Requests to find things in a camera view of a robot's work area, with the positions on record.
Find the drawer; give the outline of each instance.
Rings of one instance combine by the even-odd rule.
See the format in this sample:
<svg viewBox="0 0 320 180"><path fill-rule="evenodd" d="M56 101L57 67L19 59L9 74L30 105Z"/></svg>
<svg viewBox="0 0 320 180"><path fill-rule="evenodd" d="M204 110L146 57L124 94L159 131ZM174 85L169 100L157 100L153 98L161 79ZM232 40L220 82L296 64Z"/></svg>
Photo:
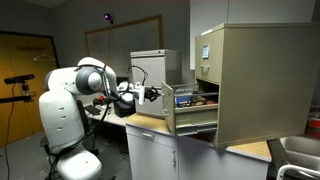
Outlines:
<svg viewBox="0 0 320 180"><path fill-rule="evenodd" d="M177 147L176 138L171 135L162 134L146 128L132 126L130 124L126 124L126 132L127 134L130 134L142 139L160 143L166 146L171 146L174 148Z"/></svg>
<svg viewBox="0 0 320 180"><path fill-rule="evenodd" d="M162 82L163 115L173 135L184 136L217 129L218 104L217 92L194 94L197 85L169 86ZM208 104L207 98L216 102Z"/></svg>

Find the beige filing cabinet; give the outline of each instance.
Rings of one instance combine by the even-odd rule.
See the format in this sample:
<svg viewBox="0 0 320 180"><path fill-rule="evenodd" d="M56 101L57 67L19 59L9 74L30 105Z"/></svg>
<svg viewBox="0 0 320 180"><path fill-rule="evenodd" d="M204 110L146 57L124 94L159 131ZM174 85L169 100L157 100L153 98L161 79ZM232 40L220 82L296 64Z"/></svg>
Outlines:
<svg viewBox="0 0 320 180"><path fill-rule="evenodd" d="M175 89L163 83L173 134L208 130L216 147L226 147L304 133L319 24L221 24L196 37L195 56L200 90L218 92L218 104L177 108Z"/></svg>

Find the white robot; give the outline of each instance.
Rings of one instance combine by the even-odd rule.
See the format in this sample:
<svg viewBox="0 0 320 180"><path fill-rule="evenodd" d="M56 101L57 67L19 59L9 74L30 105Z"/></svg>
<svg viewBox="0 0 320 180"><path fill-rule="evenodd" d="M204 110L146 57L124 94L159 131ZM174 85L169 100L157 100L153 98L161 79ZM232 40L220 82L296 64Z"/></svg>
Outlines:
<svg viewBox="0 0 320 180"><path fill-rule="evenodd" d="M101 163L81 145L85 132L77 96L105 91L115 101L131 104L133 98L139 97L143 103L144 87L128 82L117 87L110 67L86 57L78 67L51 71L46 77L46 90L39 99L39 109L50 153L55 156L50 174L56 168L63 179L98 179Z"/></svg>

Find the whiteboard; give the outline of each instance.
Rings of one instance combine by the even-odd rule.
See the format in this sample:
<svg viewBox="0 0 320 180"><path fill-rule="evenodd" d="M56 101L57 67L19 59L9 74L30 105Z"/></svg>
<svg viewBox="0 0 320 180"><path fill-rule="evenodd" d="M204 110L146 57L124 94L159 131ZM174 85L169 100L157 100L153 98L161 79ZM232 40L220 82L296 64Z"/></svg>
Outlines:
<svg viewBox="0 0 320 180"><path fill-rule="evenodd" d="M117 77L127 77L130 52L162 49L161 15L85 32L87 50L111 67Z"/></svg>

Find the camera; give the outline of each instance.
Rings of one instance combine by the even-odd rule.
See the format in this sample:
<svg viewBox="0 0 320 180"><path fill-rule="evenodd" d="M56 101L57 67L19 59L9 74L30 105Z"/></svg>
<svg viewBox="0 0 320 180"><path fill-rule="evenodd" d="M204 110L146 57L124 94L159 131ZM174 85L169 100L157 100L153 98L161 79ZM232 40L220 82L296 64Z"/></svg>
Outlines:
<svg viewBox="0 0 320 180"><path fill-rule="evenodd" d="M25 81L30 80L30 79L34 79L33 74L27 74L27 75L22 75L22 76L6 78L6 79L4 79L4 82L6 84L25 83Z"/></svg>

